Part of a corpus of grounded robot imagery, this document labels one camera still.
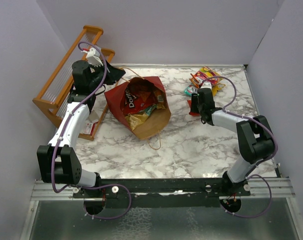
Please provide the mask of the teal Fox's mint candy bag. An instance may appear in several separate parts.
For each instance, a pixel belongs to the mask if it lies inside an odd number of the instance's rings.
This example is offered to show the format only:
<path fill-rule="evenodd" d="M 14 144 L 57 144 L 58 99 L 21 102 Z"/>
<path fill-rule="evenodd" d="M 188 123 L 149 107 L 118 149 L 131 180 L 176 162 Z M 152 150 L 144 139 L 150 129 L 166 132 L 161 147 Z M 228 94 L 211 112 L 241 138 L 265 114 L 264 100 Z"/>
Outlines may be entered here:
<path fill-rule="evenodd" d="M 195 87 L 194 85 L 189 85 L 185 88 L 184 93 L 187 96 L 192 96 L 192 94 L 196 94 L 198 92 L 198 88 Z"/>

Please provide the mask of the red snack packet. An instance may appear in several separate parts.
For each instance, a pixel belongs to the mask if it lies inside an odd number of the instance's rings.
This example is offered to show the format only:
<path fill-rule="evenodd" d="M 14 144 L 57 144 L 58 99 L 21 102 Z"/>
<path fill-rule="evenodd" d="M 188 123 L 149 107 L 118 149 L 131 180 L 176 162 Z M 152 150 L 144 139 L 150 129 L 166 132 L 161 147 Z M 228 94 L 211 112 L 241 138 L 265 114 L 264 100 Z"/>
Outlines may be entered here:
<path fill-rule="evenodd" d="M 192 100 L 187 100 L 187 103 L 189 105 L 190 111 L 189 115 L 193 117 L 198 117 L 200 115 L 197 103 L 192 103 Z"/>

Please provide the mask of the orange Fox's fruits candy bag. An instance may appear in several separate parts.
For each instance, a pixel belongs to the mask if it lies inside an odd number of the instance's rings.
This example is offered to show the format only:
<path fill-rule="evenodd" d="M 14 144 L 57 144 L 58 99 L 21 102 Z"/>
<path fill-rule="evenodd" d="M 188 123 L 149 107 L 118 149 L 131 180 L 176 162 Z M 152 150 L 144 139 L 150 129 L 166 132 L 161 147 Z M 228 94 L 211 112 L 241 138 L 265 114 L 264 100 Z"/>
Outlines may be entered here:
<path fill-rule="evenodd" d="M 195 74 L 191 73 L 190 75 L 191 78 L 189 80 L 196 88 L 201 88 L 201 85 L 204 81 L 210 82 L 213 87 L 222 80 L 217 72 L 213 71 L 207 66 L 202 67 Z"/>

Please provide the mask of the yellow snack packet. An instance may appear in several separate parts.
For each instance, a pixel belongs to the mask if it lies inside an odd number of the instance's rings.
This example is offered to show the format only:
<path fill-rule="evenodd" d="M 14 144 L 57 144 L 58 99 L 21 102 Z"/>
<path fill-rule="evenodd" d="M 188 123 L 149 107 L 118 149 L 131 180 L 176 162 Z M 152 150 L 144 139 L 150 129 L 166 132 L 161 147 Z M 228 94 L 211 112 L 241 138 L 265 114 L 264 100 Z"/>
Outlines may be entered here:
<path fill-rule="evenodd" d="M 226 85 L 222 84 L 222 83 L 218 83 L 216 85 L 214 85 L 211 89 L 212 91 L 212 95 L 216 96 L 217 92 L 221 91 Z"/>

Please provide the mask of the red paper bag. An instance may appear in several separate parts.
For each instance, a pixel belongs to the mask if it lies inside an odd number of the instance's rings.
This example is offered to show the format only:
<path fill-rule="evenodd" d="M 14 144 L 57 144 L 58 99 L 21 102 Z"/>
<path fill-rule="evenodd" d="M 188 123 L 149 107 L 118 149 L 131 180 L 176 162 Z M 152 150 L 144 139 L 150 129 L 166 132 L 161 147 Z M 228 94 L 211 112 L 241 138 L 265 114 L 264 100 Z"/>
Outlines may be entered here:
<path fill-rule="evenodd" d="M 138 139 L 148 140 L 149 138 L 160 134 L 161 130 L 166 127 L 171 117 L 171 111 L 168 105 L 164 85 L 158 76 L 141 76 L 136 72 L 134 75 L 135 77 L 105 92 L 104 95 L 112 115 L 126 128 L 128 128 Z M 125 102 L 125 90 L 130 85 L 151 87 L 156 98 L 156 104 L 138 112 L 146 113 L 149 117 L 134 131 L 131 130 L 127 120 L 125 119 L 126 115 L 123 114 L 121 109 L 121 105 Z"/>

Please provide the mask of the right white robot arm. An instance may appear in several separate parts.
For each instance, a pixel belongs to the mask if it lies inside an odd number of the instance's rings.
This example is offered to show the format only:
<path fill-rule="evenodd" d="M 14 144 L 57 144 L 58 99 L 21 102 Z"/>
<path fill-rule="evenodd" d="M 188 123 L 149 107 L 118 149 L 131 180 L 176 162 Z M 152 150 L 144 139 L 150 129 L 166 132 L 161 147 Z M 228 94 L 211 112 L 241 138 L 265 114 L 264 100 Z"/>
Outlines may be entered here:
<path fill-rule="evenodd" d="M 248 175 L 276 153 L 276 140 L 266 117 L 239 116 L 216 107 L 209 88 L 200 88 L 191 95 L 190 113 L 199 114 L 203 124 L 222 127 L 237 134 L 240 156 L 222 176 L 221 191 L 225 195 L 235 194 Z"/>

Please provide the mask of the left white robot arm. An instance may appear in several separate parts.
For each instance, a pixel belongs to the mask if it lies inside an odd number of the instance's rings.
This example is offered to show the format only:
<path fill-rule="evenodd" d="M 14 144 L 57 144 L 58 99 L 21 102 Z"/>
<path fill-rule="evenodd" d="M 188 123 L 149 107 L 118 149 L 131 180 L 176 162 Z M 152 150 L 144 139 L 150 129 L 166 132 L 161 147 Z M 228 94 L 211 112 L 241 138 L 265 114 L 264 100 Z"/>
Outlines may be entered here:
<path fill-rule="evenodd" d="M 85 60 L 75 61 L 71 68 L 73 89 L 67 98 L 63 120 L 49 143 L 38 147 L 36 155 L 43 182 L 53 186 L 84 187 L 84 191 L 94 198 L 102 191 L 100 176 L 82 168 L 74 148 L 92 111 L 98 90 L 115 84 L 126 72 L 108 62 L 95 66 Z"/>

